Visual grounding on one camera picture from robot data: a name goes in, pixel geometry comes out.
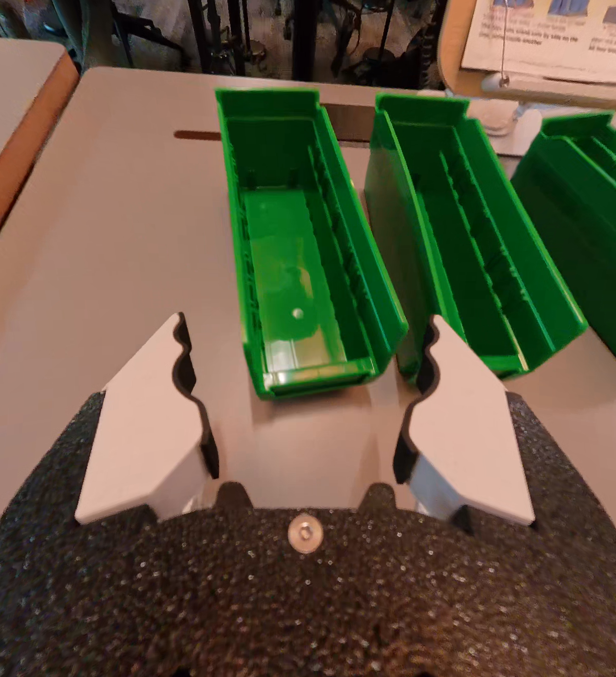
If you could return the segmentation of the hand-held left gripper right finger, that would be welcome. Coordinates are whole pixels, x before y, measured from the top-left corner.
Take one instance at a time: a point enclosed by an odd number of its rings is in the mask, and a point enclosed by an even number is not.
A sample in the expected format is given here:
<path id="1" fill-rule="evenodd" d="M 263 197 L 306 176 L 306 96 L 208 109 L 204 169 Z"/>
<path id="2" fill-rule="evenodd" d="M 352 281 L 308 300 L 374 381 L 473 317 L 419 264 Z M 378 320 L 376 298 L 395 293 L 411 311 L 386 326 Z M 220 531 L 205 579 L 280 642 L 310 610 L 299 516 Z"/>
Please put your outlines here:
<path id="1" fill-rule="evenodd" d="M 394 454 L 416 510 L 450 521 L 463 508 L 535 521 L 503 383 L 439 315 L 431 315 Z"/>

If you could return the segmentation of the instruction sheet on board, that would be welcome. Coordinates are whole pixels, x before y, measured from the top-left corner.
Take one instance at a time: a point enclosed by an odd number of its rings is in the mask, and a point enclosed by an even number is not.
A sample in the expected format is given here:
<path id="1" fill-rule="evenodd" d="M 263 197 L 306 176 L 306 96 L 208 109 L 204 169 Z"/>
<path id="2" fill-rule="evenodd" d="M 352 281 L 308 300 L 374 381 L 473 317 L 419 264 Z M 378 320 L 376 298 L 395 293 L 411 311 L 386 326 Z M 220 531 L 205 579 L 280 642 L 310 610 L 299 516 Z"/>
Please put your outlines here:
<path id="1" fill-rule="evenodd" d="M 603 108 L 616 110 L 616 104 L 599 101 L 554 101 L 549 97 L 515 98 L 507 92 L 487 93 L 482 91 L 481 82 L 490 73 L 464 69 L 462 58 L 477 1 L 448 1 L 439 38 L 438 63 L 443 82 L 455 94 L 467 97 L 511 99 L 519 102 Z"/>

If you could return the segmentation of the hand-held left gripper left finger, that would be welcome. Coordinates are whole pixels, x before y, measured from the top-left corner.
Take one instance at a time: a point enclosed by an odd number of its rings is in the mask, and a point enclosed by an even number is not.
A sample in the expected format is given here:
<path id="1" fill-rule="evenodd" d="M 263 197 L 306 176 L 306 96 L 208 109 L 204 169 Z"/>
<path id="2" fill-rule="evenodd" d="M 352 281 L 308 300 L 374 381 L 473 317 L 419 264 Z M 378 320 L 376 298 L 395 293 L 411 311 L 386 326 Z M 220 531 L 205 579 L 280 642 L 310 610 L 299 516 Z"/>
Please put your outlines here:
<path id="1" fill-rule="evenodd" d="M 158 520 L 205 508 L 219 478 L 208 412 L 184 313 L 172 314 L 103 390 L 75 520 L 89 524 L 148 506 Z"/>

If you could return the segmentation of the green plastic bin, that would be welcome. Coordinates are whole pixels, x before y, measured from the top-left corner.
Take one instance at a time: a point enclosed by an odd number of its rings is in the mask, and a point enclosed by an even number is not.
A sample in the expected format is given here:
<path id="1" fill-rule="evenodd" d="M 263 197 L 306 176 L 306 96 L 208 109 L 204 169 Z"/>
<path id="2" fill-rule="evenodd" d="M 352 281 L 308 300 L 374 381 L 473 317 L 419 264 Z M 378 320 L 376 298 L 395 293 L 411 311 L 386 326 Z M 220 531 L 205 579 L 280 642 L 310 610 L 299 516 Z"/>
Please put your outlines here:
<path id="1" fill-rule="evenodd" d="M 431 316 L 499 378 L 528 374 L 588 328 L 467 99 L 381 93 L 365 199 L 407 324 L 415 380 Z"/>
<path id="2" fill-rule="evenodd" d="M 319 93 L 217 89 L 216 103 L 254 391 L 377 379 L 408 324 Z"/>
<path id="3" fill-rule="evenodd" d="M 589 325 L 616 357 L 614 116 L 544 119 L 512 185 Z"/>

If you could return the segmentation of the instruction poster sheet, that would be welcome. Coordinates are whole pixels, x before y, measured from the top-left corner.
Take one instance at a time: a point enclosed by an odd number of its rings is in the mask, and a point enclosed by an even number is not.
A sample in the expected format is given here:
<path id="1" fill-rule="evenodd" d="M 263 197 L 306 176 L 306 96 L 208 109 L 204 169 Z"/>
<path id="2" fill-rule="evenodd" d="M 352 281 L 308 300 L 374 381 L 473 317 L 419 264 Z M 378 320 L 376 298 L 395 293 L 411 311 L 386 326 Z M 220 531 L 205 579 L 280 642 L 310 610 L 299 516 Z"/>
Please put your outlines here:
<path id="1" fill-rule="evenodd" d="M 616 1 L 477 1 L 462 67 L 616 84 Z"/>

